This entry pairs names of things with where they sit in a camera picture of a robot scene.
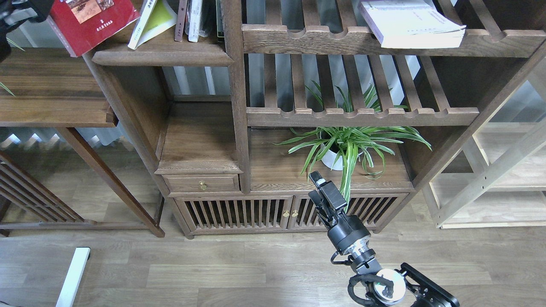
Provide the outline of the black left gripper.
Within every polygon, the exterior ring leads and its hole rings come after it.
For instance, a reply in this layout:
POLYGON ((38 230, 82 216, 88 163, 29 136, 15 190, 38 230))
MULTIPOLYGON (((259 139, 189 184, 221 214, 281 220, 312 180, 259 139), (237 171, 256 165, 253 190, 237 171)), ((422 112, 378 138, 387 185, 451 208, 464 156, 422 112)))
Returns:
POLYGON ((49 16, 53 0, 2 0, 0 3, 0 62, 11 54, 7 33, 29 20, 42 23, 49 16))

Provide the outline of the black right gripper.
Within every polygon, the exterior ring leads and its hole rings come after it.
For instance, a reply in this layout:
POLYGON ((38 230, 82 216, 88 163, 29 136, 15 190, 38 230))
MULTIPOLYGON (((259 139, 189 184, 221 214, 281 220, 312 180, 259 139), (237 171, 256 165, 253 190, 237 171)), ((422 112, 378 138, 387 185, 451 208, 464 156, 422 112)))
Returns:
POLYGON ((310 191, 308 196, 322 223, 328 228, 327 236, 338 252, 344 252, 356 241, 371 236, 359 217, 341 216, 348 204, 335 183, 326 181, 318 171, 310 173, 309 179, 316 190, 310 191))

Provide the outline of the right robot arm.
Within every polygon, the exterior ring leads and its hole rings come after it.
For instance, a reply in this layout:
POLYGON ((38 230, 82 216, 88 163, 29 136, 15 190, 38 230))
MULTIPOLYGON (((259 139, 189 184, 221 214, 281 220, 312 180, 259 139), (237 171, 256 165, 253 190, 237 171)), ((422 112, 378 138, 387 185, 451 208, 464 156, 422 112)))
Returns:
POLYGON ((337 255, 347 256, 342 261, 350 266, 355 276, 349 279, 348 293, 353 301, 366 307, 389 307, 402 301, 407 291, 415 296, 415 307, 458 307, 458 299, 409 264, 401 264, 398 270, 382 268, 376 253, 368 247, 370 232, 357 216, 347 215, 347 201, 331 181, 320 173, 310 173, 316 190, 308 195, 315 204, 316 212, 328 230, 328 237, 337 255))

